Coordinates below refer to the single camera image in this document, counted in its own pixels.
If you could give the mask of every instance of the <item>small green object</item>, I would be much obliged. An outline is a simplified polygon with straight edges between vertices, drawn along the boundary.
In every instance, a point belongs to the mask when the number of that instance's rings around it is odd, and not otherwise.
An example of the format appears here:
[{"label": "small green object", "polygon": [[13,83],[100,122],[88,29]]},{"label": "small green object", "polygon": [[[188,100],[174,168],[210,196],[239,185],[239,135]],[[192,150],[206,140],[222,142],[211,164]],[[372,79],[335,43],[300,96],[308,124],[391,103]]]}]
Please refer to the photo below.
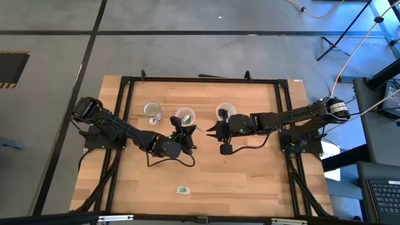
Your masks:
[{"label": "small green object", "polygon": [[191,118],[192,118],[192,117],[191,117],[190,114],[184,115],[184,116],[181,118],[182,125],[188,125],[188,124],[190,124]]}]

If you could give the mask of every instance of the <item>white mug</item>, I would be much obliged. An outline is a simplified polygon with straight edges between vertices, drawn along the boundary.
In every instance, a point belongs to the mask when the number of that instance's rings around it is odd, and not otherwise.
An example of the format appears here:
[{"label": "white mug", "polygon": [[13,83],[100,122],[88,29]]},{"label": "white mug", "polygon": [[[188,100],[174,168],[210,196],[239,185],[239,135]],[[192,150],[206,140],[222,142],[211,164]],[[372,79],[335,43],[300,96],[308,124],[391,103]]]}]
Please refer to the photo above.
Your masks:
[{"label": "white mug", "polygon": [[155,125],[161,120],[161,106],[156,102],[148,102],[143,112],[149,118],[149,124]]}]

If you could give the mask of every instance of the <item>tripod stand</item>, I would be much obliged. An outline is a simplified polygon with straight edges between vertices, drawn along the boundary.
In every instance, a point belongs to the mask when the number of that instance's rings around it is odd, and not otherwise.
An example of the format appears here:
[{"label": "tripod stand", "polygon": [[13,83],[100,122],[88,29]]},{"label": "tripod stand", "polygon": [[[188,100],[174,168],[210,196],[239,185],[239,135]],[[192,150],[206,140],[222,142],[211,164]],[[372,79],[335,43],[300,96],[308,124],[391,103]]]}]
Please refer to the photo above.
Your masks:
[{"label": "tripod stand", "polygon": [[329,49],[326,50],[324,52],[324,54],[322,54],[319,58],[317,58],[317,61],[321,60],[326,54],[328,54],[330,51],[341,51],[342,53],[344,53],[347,56],[350,56],[349,53],[347,53],[346,51],[339,49],[338,48],[338,44],[340,42],[340,40],[346,35],[346,33],[350,30],[351,26],[357,21],[358,17],[360,17],[360,15],[364,12],[364,10],[369,6],[369,4],[371,3],[372,0],[369,0],[367,2],[367,4],[363,7],[363,9],[360,11],[360,13],[356,16],[356,18],[353,19],[353,21],[351,22],[351,24],[347,27],[347,29],[343,32],[343,34],[339,37],[339,39],[335,42],[332,43],[330,40],[328,40],[326,37],[322,37],[323,40],[325,40],[326,42],[329,43]]}]

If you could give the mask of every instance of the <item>gray floor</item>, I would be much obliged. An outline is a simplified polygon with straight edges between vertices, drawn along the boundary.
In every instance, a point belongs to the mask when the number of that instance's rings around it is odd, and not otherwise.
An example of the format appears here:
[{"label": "gray floor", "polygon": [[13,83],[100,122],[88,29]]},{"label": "gray floor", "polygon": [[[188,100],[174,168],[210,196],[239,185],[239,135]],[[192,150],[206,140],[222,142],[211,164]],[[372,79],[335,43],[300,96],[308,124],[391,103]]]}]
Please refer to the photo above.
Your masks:
[{"label": "gray floor", "polygon": [[[386,3],[377,2],[377,8]],[[328,11],[334,4],[312,0],[299,3],[314,14]],[[95,0],[3,0],[0,29],[90,30],[99,5]],[[100,29],[343,31],[363,5],[345,2],[331,16],[313,20],[283,0],[114,0],[107,4]],[[389,18],[392,23],[387,26],[395,33],[398,22]],[[352,30],[367,31],[373,19],[367,9]],[[360,40],[344,38],[340,47],[351,52]],[[87,41],[87,36],[0,36],[2,50],[32,51],[17,87],[0,89],[0,136],[25,146],[22,151],[4,148],[0,152],[0,218],[29,214]],[[333,79],[347,59],[340,52],[331,52],[317,62],[326,48],[320,37],[101,36],[96,39],[79,95],[96,97],[104,75],[138,76],[141,69],[148,76],[194,77],[203,73],[230,78],[241,78],[250,70],[254,78],[304,80],[309,102],[313,102],[329,95]],[[343,75],[372,76],[394,60],[385,39],[368,38]],[[335,96],[344,100],[353,95],[351,84],[339,84],[335,91]],[[358,110],[355,101],[349,109]],[[350,132],[359,135],[349,137]],[[336,129],[329,138],[350,149],[365,143],[362,133],[358,120]],[[83,139],[71,126],[45,213],[68,211],[82,146]],[[347,207],[354,209],[347,212],[358,213],[357,204],[343,199],[332,202],[336,209]],[[339,210],[335,214],[349,216]]]}]

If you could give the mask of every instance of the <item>yellow and black tape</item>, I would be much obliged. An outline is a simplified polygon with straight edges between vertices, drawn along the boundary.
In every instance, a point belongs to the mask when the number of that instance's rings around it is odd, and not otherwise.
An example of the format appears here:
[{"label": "yellow and black tape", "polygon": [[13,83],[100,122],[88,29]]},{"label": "yellow and black tape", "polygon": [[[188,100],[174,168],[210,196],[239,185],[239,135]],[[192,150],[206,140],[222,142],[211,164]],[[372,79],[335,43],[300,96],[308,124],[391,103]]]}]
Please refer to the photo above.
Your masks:
[{"label": "yellow and black tape", "polygon": [[30,54],[30,51],[0,51],[0,54]]},{"label": "yellow and black tape", "polygon": [[12,89],[15,88],[15,86],[17,86],[16,83],[0,83],[0,88]]}]

